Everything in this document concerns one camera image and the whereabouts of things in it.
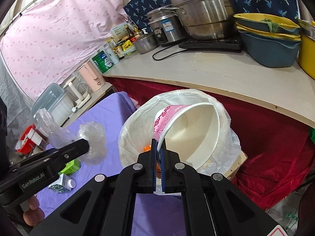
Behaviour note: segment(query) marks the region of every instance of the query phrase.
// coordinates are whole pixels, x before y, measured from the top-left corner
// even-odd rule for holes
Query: red container
[[[35,128],[36,128],[36,127],[35,127],[34,124],[28,126],[27,129],[26,129],[26,130],[24,131],[24,133],[22,134],[20,140],[24,140],[25,136],[29,133],[29,131],[30,131],[31,129],[35,129]],[[32,140],[27,139],[26,142],[25,142],[25,144],[22,146],[22,148],[19,149],[19,150],[16,150],[16,151],[17,151],[18,153],[22,153],[22,154],[29,154],[35,146],[36,146],[36,145],[33,143]]]

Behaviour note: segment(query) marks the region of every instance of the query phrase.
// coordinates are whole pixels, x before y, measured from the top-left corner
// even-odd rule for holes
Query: wooden countertop
[[[124,59],[103,74],[195,88],[253,103],[315,128],[315,80],[299,67],[267,68],[246,53],[184,52],[163,61],[161,48]],[[162,58],[181,50],[161,52]]]

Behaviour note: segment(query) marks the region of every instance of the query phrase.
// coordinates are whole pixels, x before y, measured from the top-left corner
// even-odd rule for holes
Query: pink electric kettle
[[[91,61],[86,62],[78,71],[90,86],[92,92],[99,90],[105,84],[103,76],[101,76]]]

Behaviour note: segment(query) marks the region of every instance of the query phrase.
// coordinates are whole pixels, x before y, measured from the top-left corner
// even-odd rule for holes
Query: purple cloth
[[[92,107],[68,127],[68,130],[76,134],[80,124],[90,121],[101,123],[105,130],[107,156],[101,164],[96,166],[86,166],[81,163],[81,168],[70,176],[76,182],[76,187],[71,192],[58,194],[48,187],[41,190],[37,194],[37,198],[46,217],[95,175],[102,173],[112,176],[121,172],[118,138],[123,124],[135,110],[134,104],[125,92],[114,93]],[[184,236],[182,201],[173,196],[138,194],[134,209],[132,235]]]

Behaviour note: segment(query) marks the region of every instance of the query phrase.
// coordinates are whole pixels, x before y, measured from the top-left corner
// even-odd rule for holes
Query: finger
[[[37,210],[28,210],[24,212],[23,218],[26,224],[30,226],[36,226],[38,225],[41,221],[44,220],[45,214],[41,209]]]
[[[39,201],[34,195],[28,199],[28,206],[31,210],[37,210],[39,208]]]

